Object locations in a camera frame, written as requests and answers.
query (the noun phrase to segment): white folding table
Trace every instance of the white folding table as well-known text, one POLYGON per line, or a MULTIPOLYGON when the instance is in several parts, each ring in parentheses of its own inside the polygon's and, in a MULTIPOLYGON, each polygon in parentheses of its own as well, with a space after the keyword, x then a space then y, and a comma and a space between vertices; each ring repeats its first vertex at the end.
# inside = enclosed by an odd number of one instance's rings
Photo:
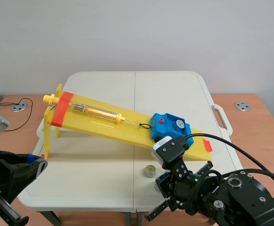
MULTIPOLYGON (((63 90, 148 115, 177 115, 191 127, 227 140, 233 132, 202 77, 194 72, 80 72, 69 77, 63 90), (226 129, 217 124, 213 110, 226 129)), ((37 134, 40 139, 33 154, 41 155, 42 123, 37 134)), ((210 143, 215 170, 226 173, 242 168, 234 149, 215 140, 210 143)), ((149 164, 156 167, 157 177, 164 173, 149 149, 62 130, 58 138, 51 137, 48 168, 18 198, 55 225, 58 221, 50 213, 57 210, 150 211, 163 197, 154 188, 156 177, 144 175, 149 164)), ((193 171, 204 164, 186 162, 193 171)))

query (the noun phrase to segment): gray wall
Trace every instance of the gray wall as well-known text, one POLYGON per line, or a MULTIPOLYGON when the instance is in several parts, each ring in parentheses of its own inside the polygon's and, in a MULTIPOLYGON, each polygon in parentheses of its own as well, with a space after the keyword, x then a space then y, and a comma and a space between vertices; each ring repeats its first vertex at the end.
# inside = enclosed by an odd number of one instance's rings
POLYGON ((195 71, 274 115, 274 0, 0 0, 0 94, 134 70, 195 71))

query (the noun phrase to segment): red tape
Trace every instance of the red tape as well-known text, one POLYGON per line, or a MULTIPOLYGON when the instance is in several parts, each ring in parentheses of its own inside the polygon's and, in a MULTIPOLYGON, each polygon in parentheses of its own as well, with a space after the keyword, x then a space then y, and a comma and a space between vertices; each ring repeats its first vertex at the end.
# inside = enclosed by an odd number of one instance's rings
POLYGON ((208 140, 203 139, 204 147, 206 148, 206 152, 212 152, 211 144, 208 140))
POLYGON ((57 103, 56 110, 51 121, 51 125, 62 127, 63 119, 69 106, 69 102, 73 97, 73 93, 64 92, 57 103))

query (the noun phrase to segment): wooden table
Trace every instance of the wooden table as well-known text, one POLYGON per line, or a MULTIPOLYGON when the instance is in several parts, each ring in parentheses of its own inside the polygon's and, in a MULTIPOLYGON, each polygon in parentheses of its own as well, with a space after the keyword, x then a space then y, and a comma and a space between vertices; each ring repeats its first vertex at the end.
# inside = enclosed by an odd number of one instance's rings
MULTIPOLYGON (((17 102, 24 96, 8 96, 3 102, 17 102)), ((38 137, 39 126, 47 105, 42 102, 43 96, 25 96, 33 100, 33 111, 30 120, 19 130, 5 132, 0 136, 0 150, 14 153, 32 153, 38 137)), ((234 144, 251 154, 274 173, 274 118, 256 95, 212 95, 214 102, 223 107, 233 127, 231 140, 234 144), (245 101, 251 105, 249 112, 241 112, 234 107, 234 102, 245 101)), ((0 114, 10 120, 8 129, 22 125, 30 112, 29 107, 20 113, 13 113, 10 106, 0 106, 0 114)), ((239 154, 244 168, 257 168, 250 160, 239 154)), ((274 197, 274 182, 268 177, 254 175, 274 197)), ((26 209, 17 199, 12 205, 23 216, 29 216, 28 226, 51 226, 39 213, 26 209)), ((57 212, 63 225, 125 225, 124 215, 117 212, 57 212)), ((204 226, 208 225, 203 216, 191 217, 183 211, 163 212, 152 222, 143 221, 144 226, 204 226)), ((0 218, 0 226, 5 226, 0 218)))

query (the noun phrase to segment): black wire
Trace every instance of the black wire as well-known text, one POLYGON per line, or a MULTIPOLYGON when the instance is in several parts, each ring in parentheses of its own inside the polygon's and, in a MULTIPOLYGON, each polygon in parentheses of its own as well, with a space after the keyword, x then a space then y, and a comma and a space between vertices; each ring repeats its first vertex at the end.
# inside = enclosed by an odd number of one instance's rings
POLYGON ((209 137, 209 138, 212 138, 212 139, 216 139, 216 140, 219 140, 229 146, 231 146, 232 148, 236 149, 237 151, 239 151, 240 153, 242 153, 243 155, 245 155, 247 158, 249 158, 250 160, 252 160, 255 164, 257 164, 261 169, 265 170, 265 171, 268 171, 269 170, 264 166, 262 165, 258 160, 256 160, 254 157, 252 157, 251 155, 249 155, 248 153, 246 153, 244 150, 242 150, 241 148, 239 148, 238 146, 232 144, 231 142, 223 139, 223 138, 220 138, 218 136, 215 136, 215 135, 211 135, 211 134, 206 134, 206 133, 194 133, 194 134, 190 134, 190 135, 187 135, 185 136, 184 138, 186 140, 188 140, 189 138, 191 137, 209 137))
POLYGON ((30 114, 29 114, 29 116, 28 116, 28 118, 27 118, 27 120, 26 120, 26 122, 24 122, 24 124, 22 125, 22 126, 19 126, 18 128, 16 128, 16 129, 9 129, 9 130, 5 130, 4 132, 11 132, 11 131, 15 131, 15 130, 17 130, 17 129, 20 129, 21 127, 23 127, 27 122, 28 122, 28 120, 30 119, 30 117, 31 117, 31 113, 32 113, 32 107, 33 107, 33 101, 31 100, 31 99, 29 99, 29 98, 22 98, 21 100, 24 100, 24 99, 26 99, 26 100, 30 100, 31 101, 31 108, 30 108, 30 114))
POLYGON ((146 123, 140 123, 139 126, 142 126, 145 129, 150 129, 151 128, 151 125, 146 124, 146 123))
POLYGON ((192 188, 191 193, 189 195, 189 198, 187 199, 186 202, 184 202, 182 205, 178 205, 178 209, 180 210, 185 210, 187 208, 187 206, 189 206, 192 203, 192 200, 195 197, 195 194, 197 193, 198 189, 201 187, 202 183, 205 180, 205 177, 208 176, 209 174, 214 173, 216 174, 216 176, 219 179, 219 185, 223 182, 223 176, 216 170, 208 170, 206 172, 204 172, 201 177, 199 178, 199 180, 197 181, 196 185, 192 188))
POLYGON ((17 105, 17 103, 11 103, 11 102, 0 103, 0 106, 9 106, 9 105, 17 105))
POLYGON ((0 106, 9 106, 9 105, 19 105, 20 104, 20 102, 22 101, 22 100, 24 100, 24 99, 26 99, 26 100, 30 100, 31 101, 31 109, 30 109, 30 114, 29 114, 29 116, 28 116, 28 119, 26 120, 26 122, 22 125, 22 126, 19 126, 18 128, 16 128, 16 129, 9 129, 9 130, 5 130, 4 132, 11 132, 11 131, 15 131, 15 130, 17 130, 17 129, 19 129, 19 128, 21 128, 21 127, 23 127, 27 122, 28 122, 28 120, 30 119, 30 117, 31 117, 31 113, 32 113, 32 106, 33 106, 33 101, 31 100, 31 99, 29 99, 29 98, 25 98, 25 97, 23 97, 18 103, 12 103, 12 102, 3 102, 3 103, 0 103, 0 106))

